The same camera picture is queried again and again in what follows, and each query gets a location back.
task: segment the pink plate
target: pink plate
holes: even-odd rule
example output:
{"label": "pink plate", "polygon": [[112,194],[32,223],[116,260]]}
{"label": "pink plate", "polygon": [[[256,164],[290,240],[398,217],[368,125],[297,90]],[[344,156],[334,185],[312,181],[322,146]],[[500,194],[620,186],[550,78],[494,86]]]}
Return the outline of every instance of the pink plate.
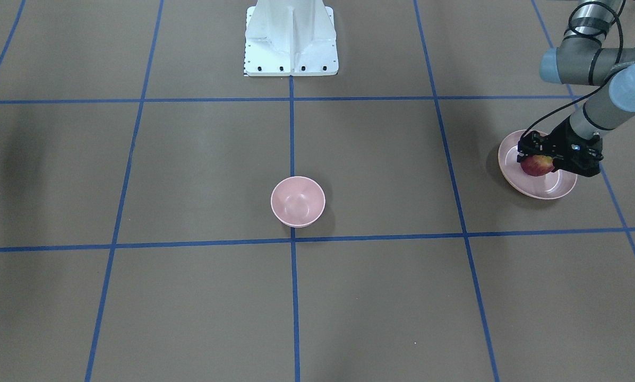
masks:
{"label": "pink plate", "polygon": [[280,222],[302,228],[315,222],[324,211],[324,192],[307,177],[288,177],[279,182],[271,195],[271,208]]}
{"label": "pink plate", "polygon": [[518,141],[524,130],[515,131],[499,146],[499,169],[515,189],[537,199],[558,199],[567,195],[577,183],[577,174],[558,170],[545,176],[533,177],[523,172],[518,157]]}

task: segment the red apple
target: red apple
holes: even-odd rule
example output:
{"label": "red apple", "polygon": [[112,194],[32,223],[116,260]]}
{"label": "red apple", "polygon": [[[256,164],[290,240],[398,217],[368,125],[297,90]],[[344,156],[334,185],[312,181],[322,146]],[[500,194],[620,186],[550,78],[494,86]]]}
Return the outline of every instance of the red apple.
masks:
{"label": "red apple", "polygon": [[521,168],[529,176],[545,176],[553,171],[553,158],[546,155],[530,155],[521,162]]}

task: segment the round pink bowl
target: round pink bowl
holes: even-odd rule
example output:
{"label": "round pink bowl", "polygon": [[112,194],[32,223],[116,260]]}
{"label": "round pink bowl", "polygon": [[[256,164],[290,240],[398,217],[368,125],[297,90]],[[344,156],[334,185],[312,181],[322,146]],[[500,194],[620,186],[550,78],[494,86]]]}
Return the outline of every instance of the round pink bowl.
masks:
{"label": "round pink bowl", "polygon": [[271,194],[271,208],[280,222],[302,228],[315,222],[324,211],[324,191],[307,177],[288,177]]}

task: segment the black cable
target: black cable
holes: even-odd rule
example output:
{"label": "black cable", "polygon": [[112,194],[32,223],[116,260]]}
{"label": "black cable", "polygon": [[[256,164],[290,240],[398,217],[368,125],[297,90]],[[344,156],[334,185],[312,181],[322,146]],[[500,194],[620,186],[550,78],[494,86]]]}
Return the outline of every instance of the black cable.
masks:
{"label": "black cable", "polygon": [[[572,13],[570,14],[570,18],[568,19],[568,28],[569,28],[572,32],[574,32],[575,34],[578,34],[579,36],[584,36],[584,37],[598,36],[598,34],[586,34],[586,33],[582,33],[582,32],[576,31],[576,30],[574,29],[574,27],[573,27],[573,28],[571,28],[571,26],[572,26],[572,17],[573,17],[573,15],[574,15],[574,14],[575,14],[578,10],[580,10],[580,8],[584,7],[585,5],[593,5],[593,4],[596,4],[596,5],[600,5],[601,7],[605,8],[606,10],[608,10],[608,12],[610,12],[610,13],[613,15],[613,22],[612,22],[611,24],[615,24],[615,23],[617,24],[617,33],[619,34],[619,48],[617,49],[617,58],[615,59],[615,64],[617,64],[617,63],[619,63],[619,61],[620,61],[620,60],[621,60],[621,58],[622,58],[622,50],[623,50],[623,48],[624,48],[624,33],[623,33],[623,31],[622,31],[622,24],[621,24],[621,22],[619,21],[619,15],[620,15],[620,14],[622,13],[622,11],[624,10],[624,5],[625,5],[626,3],[627,3],[627,0],[623,0],[623,1],[622,1],[622,5],[621,5],[621,7],[620,7],[620,9],[619,9],[619,12],[616,12],[613,8],[609,7],[608,5],[606,5],[606,4],[604,4],[604,3],[600,3],[600,2],[589,2],[589,3],[584,3],[584,4],[581,4],[581,5],[578,5],[578,6],[577,6],[577,7],[576,7],[573,11],[572,11]],[[566,104],[565,106],[561,106],[561,107],[559,107],[558,109],[556,109],[556,110],[554,110],[554,111],[551,111],[551,113],[546,114],[546,116],[543,116],[543,117],[541,117],[540,119],[537,119],[537,120],[535,121],[535,123],[531,124],[531,125],[530,125],[530,126],[529,126],[529,127],[528,127],[528,128],[527,128],[524,132],[523,132],[523,134],[521,135],[521,139],[522,139],[522,138],[525,138],[525,136],[526,136],[526,135],[528,135],[529,131],[530,131],[530,130],[532,130],[532,128],[533,128],[534,126],[536,126],[538,123],[540,123],[540,122],[541,122],[541,121],[543,121],[544,119],[546,119],[546,118],[548,118],[548,117],[550,117],[550,116],[553,116],[554,114],[558,113],[559,111],[562,111],[562,110],[564,110],[564,109],[567,109],[567,108],[568,108],[568,107],[570,107],[570,106],[573,106],[573,105],[574,105],[574,104],[576,104],[577,102],[583,101],[583,100],[585,100],[585,99],[587,99],[587,98],[589,98],[589,97],[593,96],[594,94],[597,94],[599,91],[601,91],[601,89],[603,89],[603,87],[604,87],[605,85],[607,85],[607,84],[608,84],[608,82],[610,82],[610,80],[614,77],[614,74],[616,74],[616,73],[613,73],[613,74],[609,75],[609,76],[608,76],[608,77],[604,80],[603,84],[602,84],[602,85],[600,85],[600,86],[598,87],[598,89],[594,90],[593,92],[590,92],[589,94],[587,94],[587,95],[585,95],[584,97],[581,97],[581,98],[579,98],[579,99],[575,99],[574,101],[572,101],[572,102],[570,102],[570,103]]]}

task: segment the white bracket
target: white bracket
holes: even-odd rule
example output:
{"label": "white bracket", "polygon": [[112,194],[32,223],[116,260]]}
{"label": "white bracket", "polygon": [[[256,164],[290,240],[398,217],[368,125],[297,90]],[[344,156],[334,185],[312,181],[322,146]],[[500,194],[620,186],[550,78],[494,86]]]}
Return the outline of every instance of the white bracket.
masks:
{"label": "white bracket", "polygon": [[322,0],[259,0],[247,10],[244,74],[335,75],[334,10]]}

